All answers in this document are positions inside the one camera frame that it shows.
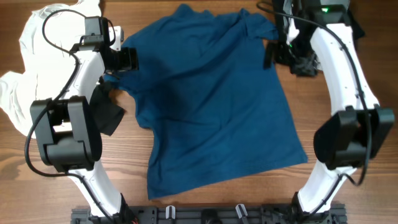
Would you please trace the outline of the blue t-shirt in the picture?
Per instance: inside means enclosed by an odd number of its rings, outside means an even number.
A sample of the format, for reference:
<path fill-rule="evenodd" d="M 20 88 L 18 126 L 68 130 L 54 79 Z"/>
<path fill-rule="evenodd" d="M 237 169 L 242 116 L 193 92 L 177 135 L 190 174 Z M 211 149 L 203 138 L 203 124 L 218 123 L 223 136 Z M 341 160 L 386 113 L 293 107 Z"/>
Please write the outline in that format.
<path fill-rule="evenodd" d="M 308 161 L 264 40 L 275 25 L 245 9 L 213 15 L 186 4 L 129 36 L 139 68 L 107 77 L 152 130 L 149 199 Z"/>

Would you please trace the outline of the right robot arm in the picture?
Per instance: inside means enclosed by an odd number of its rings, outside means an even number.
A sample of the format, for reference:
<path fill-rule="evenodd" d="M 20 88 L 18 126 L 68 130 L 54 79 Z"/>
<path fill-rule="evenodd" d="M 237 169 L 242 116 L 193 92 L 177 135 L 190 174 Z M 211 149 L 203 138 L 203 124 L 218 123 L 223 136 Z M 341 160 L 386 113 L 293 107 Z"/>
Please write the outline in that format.
<path fill-rule="evenodd" d="M 333 197 L 353 173 L 366 173 L 395 117 L 382 108 L 364 76 L 355 49 L 349 1 L 271 1 L 258 8 L 273 14 L 279 39 L 267 47 L 266 64 L 280 63 L 301 77 L 323 72 L 331 116 L 315 133 L 317 161 L 295 194 L 296 220 L 325 218 Z"/>

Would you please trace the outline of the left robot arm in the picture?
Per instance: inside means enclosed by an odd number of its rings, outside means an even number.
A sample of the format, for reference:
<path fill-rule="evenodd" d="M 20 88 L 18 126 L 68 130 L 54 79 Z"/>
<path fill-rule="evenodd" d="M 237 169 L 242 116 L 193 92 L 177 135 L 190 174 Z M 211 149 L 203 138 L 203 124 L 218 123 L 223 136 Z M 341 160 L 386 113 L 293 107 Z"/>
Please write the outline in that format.
<path fill-rule="evenodd" d="M 139 68 L 137 52 L 112 47 L 119 38 L 107 18 L 86 16 L 84 20 L 84 35 L 67 51 L 75 59 L 71 77 L 54 99 L 36 100 L 30 106 L 33 124 L 25 141 L 25 161 L 36 174 L 50 177 L 30 160 L 30 140 L 35 136 L 41 160 L 56 170 L 53 177 L 71 179 L 89 203 L 87 222 L 136 223 L 134 212 L 101 163 L 102 139 L 89 102 L 105 72 Z"/>

